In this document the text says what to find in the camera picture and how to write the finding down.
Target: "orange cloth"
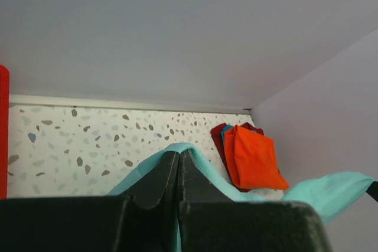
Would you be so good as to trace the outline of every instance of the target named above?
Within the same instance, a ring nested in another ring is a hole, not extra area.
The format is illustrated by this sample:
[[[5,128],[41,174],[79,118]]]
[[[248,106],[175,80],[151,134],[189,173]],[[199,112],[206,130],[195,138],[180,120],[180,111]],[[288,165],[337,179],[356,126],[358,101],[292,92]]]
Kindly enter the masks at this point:
[[[231,180],[236,187],[289,188],[278,171],[272,139],[235,126],[224,133],[224,152]]]

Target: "dark red cloth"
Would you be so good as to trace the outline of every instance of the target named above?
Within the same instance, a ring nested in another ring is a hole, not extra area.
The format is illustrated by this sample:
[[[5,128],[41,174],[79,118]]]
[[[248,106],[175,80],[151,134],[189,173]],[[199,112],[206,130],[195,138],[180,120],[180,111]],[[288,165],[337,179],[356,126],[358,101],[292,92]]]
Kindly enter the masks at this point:
[[[225,124],[225,123],[219,124],[218,126],[212,128],[212,130],[210,131],[210,133],[211,133],[211,138],[213,138],[214,144],[217,147],[217,150],[218,150],[218,153],[220,155],[220,158],[222,159],[224,167],[226,168],[227,174],[231,178],[229,169],[227,168],[226,155],[224,153],[224,147],[223,147],[223,141],[222,141],[222,135],[221,135],[221,132],[223,131],[223,129],[226,126],[227,126],[227,124]],[[249,124],[248,122],[244,123],[242,125],[242,127],[246,128],[246,129],[249,129],[249,130],[252,130],[252,131],[256,131],[258,134],[264,135],[264,131],[262,129],[255,128],[251,124]],[[242,188],[238,188],[238,190],[240,192],[249,192],[250,191],[250,189],[242,189]]]
[[[251,131],[255,131],[258,134],[264,135],[264,131],[261,128],[256,128],[256,127],[252,126],[251,124],[249,124],[248,122],[244,123],[242,125],[242,128],[246,128],[246,129],[249,129]]]

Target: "white trim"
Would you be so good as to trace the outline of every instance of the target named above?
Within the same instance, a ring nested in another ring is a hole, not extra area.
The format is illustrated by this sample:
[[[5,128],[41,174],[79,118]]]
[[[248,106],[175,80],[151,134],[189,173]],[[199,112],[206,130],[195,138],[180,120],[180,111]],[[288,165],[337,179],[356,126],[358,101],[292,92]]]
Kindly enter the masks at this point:
[[[25,96],[21,94],[11,94],[9,97],[11,104],[43,105],[43,106],[77,106],[94,107],[102,109],[136,109],[136,110],[160,110],[168,112],[206,112],[206,113],[230,113],[249,114],[248,110],[231,109],[223,107],[200,107],[200,106],[179,106],[155,103],[132,103],[108,100],[74,99],[68,97],[43,97]]]

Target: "teal fabric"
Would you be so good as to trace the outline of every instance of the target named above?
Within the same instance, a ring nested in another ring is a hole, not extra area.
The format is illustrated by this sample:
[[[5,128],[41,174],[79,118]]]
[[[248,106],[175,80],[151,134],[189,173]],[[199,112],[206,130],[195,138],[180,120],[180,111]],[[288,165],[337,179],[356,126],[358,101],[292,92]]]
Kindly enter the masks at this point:
[[[108,195],[119,195],[153,169],[165,152],[181,153],[191,149],[197,168],[219,191],[236,202],[268,201],[252,192],[240,192],[227,183],[207,158],[190,143],[175,143],[150,156],[130,172]],[[374,179],[358,172],[340,172],[319,179],[310,179],[292,188],[281,201],[301,201],[310,204],[321,216],[324,223],[330,222],[352,203],[357,201],[373,183]],[[177,251],[181,251],[178,237]]]
[[[227,125],[225,128],[223,128],[222,132],[220,132],[220,134],[222,135],[222,142],[223,142],[223,144],[224,144],[224,133],[225,133],[225,131],[231,129],[232,127],[234,127],[234,126]]]

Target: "red object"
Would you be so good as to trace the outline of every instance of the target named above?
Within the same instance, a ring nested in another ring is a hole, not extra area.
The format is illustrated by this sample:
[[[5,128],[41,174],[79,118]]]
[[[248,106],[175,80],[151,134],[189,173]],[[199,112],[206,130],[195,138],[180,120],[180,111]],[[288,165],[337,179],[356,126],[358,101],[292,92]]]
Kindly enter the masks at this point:
[[[235,126],[224,133],[224,152],[237,188],[289,189],[278,170],[273,139]]]
[[[0,199],[6,198],[8,176],[9,71],[0,65]]]
[[[217,147],[217,150],[218,150],[218,153],[220,155],[220,158],[222,159],[224,167],[226,168],[226,171],[227,171],[229,177],[231,178],[229,169],[227,167],[226,155],[224,154],[224,147],[223,147],[223,141],[222,141],[222,135],[221,135],[221,132],[223,131],[223,128],[225,128],[226,126],[227,126],[227,124],[222,123],[222,124],[216,126],[215,128],[213,128],[210,133],[211,133],[211,138],[213,138],[214,144]],[[255,127],[253,127],[249,123],[244,123],[242,125],[242,127],[243,128],[247,128],[249,130],[257,131],[259,134],[264,135],[264,131],[262,129],[255,128]],[[248,191],[250,191],[250,189],[242,189],[242,188],[238,188],[238,190],[240,192],[248,192]]]

